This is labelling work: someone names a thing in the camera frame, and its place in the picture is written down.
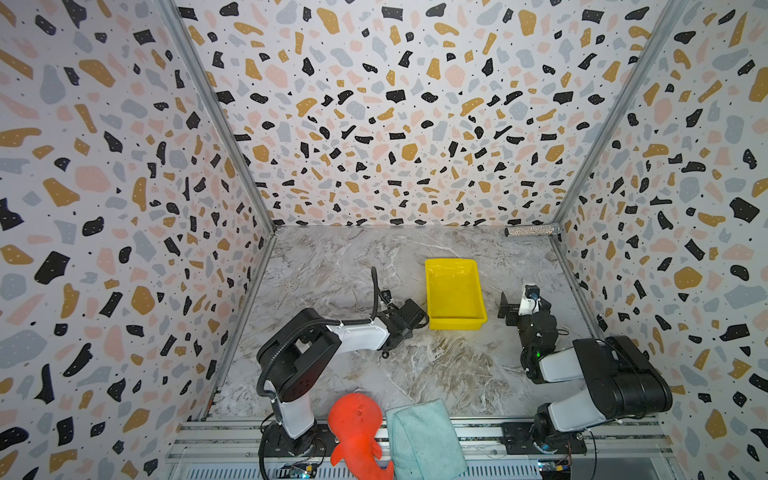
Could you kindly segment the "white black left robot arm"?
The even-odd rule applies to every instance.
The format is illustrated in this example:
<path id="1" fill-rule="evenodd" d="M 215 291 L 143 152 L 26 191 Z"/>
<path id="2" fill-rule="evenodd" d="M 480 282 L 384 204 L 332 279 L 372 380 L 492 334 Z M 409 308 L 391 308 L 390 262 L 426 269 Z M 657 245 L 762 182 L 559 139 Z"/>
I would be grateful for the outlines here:
<path id="1" fill-rule="evenodd" d="M 312 411 L 310 390 L 334 356 L 358 350 L 389 353 L 428 324 L 413 300 L 401 306 L 376 300 L 363 319 L 335 320 L 313 308 L 296 314 L 258 351 L 261 373 L 257 395 L 271 405 L 274 421 L 264 428 L 262 451 L 269 457 L 300 456 L 318 439 L 330 442 L 330 430 Z"/>

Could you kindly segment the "glittery silver cylinder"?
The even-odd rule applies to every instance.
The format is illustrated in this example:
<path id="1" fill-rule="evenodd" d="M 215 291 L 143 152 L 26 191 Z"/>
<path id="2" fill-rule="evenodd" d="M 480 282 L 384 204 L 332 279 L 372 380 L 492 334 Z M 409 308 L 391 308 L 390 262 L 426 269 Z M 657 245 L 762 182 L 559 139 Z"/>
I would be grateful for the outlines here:
<path id="1" fill-rule="evenodd" d="M 550 236 L 559 234 L 561 230 L 562 228 L 558 224 L 516 225 L 506 227 L 504 235 L 507 237 Z"/>

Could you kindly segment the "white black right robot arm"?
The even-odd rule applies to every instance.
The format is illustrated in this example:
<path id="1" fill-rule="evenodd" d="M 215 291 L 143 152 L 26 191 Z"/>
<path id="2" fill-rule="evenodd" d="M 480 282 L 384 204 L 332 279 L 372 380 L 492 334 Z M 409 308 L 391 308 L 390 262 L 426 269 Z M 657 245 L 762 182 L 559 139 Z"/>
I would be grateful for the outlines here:
<path id="1" fill-rule="evenodd" d="M 501 307 L 499 314 L 517 328 L 520 363 L 529 380 L 584 382 L 569 398 L 537 408 L 527 438 L 539 451 L 573 451 L 578 435 L 591 427 L 671 409 L 670 386 L 628 337 L 579 338 L 557 350 L 561 329 L 537 285 L 526 284 L 520 301 Z"/>

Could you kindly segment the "aluminium corner post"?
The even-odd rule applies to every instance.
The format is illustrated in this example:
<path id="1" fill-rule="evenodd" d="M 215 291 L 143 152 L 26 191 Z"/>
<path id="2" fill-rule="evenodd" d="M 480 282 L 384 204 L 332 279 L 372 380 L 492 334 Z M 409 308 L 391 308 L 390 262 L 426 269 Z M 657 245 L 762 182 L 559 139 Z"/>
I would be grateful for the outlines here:
<path id="1" fill-rule="evenodd" d="M 184 61 L 189 71 L 191 81 L 199 93 L 200 100 L 209 113 L 212 124 L 218 132 L 237 174 L 241 178 L 244 190 L 254 206 L 259 225 L 263 227 L 268 238 L 273 237 L 276 230 L 275 225 L 268 215 L 259 190 L 244 160 L 243 153 L 239 149 L 234 133 L 220 107 L 215 90 L 207 80 L 205 69 L 194 48 L 194 42 L 191 40 L 183 24 L 176 3 L 171 0 L 157 0 L 155 4 L 159 10 L 159 15 L 169 30 L 170 37 L 178 48 L 179 57 Z"/>
<path id="2" fill-rule="evenodd" d="M 630 72 L 627 82 L 622 87 L 617 100 L 610 110 L 603 126 L 598 130 L 595 141 L 588 150 L 585 161 L 574 176 L 574 180 L 566 192 L 565 198 L 559 206 L 553 221 L 552 235 L 557 235 L 564 230 L 564 223 L 569 209 L 576 202 L 580 189 L 585 185 L 588 176 L 596 166 L 603 150 L 612 138 L 613 132 L 620 125 L 621 120 L 627 114 L 633 104 L 633 98 L 643 85 L 648 71 L 653 66 L 658 55 L 664 47 L 667 38 L 684 13 L 688 1 L 669 0 L 664 5 L 658 21 L 654 26 L 650 39 L 646 42 L 638 62 Z"/>

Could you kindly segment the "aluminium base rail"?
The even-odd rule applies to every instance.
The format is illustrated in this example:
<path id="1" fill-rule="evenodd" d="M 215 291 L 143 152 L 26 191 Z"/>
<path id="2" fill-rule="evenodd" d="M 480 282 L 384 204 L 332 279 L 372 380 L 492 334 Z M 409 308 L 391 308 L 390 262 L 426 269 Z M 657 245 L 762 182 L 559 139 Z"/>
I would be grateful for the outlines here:
<path id="1" fill-rule="evenodd" d="M 655 417 L 592 427 L 569 446 L 538 446 L 523 418 L 454 417 L 430 433 L 403 418 L 375 434 L 381 466 L 400 478 L 682 479 L 685 474 Z M 167 457 L 164 479 L 351 479 L 351 460 L 331 462 L 341 442 L 324 422 L 304 453 L 291 455 L 267 420 L 245 417 L 186 422 Z"/>

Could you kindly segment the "aluminium corner post left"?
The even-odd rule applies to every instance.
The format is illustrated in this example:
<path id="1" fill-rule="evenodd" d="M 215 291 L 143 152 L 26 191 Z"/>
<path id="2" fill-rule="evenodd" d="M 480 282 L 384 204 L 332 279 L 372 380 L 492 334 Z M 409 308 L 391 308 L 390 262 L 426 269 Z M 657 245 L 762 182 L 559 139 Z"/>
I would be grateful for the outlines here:
<path id="1" fill-rule="evenodd" d="M 176 3 L 171 0 L 157 0 L 155 4 L 159 10 L 159 15 L 169 30 L 170 37 L 178 48 L 179 57 L 184 61 L 189 71 L 191 81 L 199 93 L 200 100 L 209 113 L 212 124 L 218 132 L 237 174 L 241 178 L 244 190 L 254 206 L 259 225 L 263 227 L 268 238 L 273 237 L 276 230 L 275 225 L 268 215 L 259 190 L 244 160 L 243 153 L 239 149 L 234 133 L 220 107 L 215 90 L 207 80 L 205 69 L 194 48 L 194 42 L 191 40 L 183 24 Z"/>

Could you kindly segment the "aluminium corner post right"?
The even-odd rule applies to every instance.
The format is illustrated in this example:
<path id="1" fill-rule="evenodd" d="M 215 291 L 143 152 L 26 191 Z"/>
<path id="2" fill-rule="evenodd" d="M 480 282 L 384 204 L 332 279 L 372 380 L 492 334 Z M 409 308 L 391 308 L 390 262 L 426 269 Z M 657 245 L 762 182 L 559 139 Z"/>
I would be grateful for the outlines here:
<path id="1" fill-rule="evenodd" d="M 610 110 L 603 126 L 598 130 L 595 141 L 588 150 L 585 161 L 574 176 L 574 180 L 566 192 L 565 198 L 559 206 L 553 221 L 552 235 L 557 235 L 564 230 L 564 223 L 569 209 L 576 202 L 580 189 L 585 185 L 588 176 L 596 166 L 603 150 L 612 138 L 613 132 L 620 125 L 621 120 L 627 114 L 633 104 L 633 98 L 643 85 L 648 71 L 653 66 L 658 55 L 664 47 L 667 38 L 684 13 L 688 1 L 669 0 L 664 5 L 658 21 L 654 26 L 650 39 L 646 42 L 638 62 L 630 72 L 627 82 L 622 87 L 617 100 Z"/>

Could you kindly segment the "red plush toy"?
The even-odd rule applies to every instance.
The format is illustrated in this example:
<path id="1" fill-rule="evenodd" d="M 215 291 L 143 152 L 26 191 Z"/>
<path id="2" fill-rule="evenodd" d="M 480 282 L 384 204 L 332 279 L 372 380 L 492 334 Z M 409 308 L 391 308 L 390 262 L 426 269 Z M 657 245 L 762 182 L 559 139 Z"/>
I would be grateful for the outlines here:
<path id="1" fill-rule="evenodd" d="M 328 426 L 338 439 L 330 457 L 336 466 L 344 461 L 347 469 L 357 479 L 392 480 L 394 464 L 385 468 L 377 463 L 383 451 L 375 440 L 383 422 L 378 404 L 362 393 L 351 393 L 340 398 L 331 408 Z"/>

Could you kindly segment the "yellow plastic bin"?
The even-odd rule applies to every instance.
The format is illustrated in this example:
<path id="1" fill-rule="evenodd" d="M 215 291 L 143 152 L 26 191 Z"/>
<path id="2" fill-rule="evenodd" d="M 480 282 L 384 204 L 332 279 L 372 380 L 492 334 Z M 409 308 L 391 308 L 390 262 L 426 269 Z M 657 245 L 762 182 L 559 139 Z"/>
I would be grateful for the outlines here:
<path id="1" fill-rule="evenodd" d="M 431 330 L 479 330 L 487 322 L 477 262 L 433 258 L 425 261 L 427 315 Z"/>

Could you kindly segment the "teal folded cloth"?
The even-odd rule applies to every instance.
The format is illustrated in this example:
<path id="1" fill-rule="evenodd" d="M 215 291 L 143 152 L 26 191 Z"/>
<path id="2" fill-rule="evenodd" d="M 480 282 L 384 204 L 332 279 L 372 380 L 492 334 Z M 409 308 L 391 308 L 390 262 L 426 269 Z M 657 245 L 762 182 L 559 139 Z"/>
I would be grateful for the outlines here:
<path id="1" fill-rule="evenodd" d="M 455 479 L 467 470 L 461 444 L 441 399 L 386 412 L 396 479 Z"/>

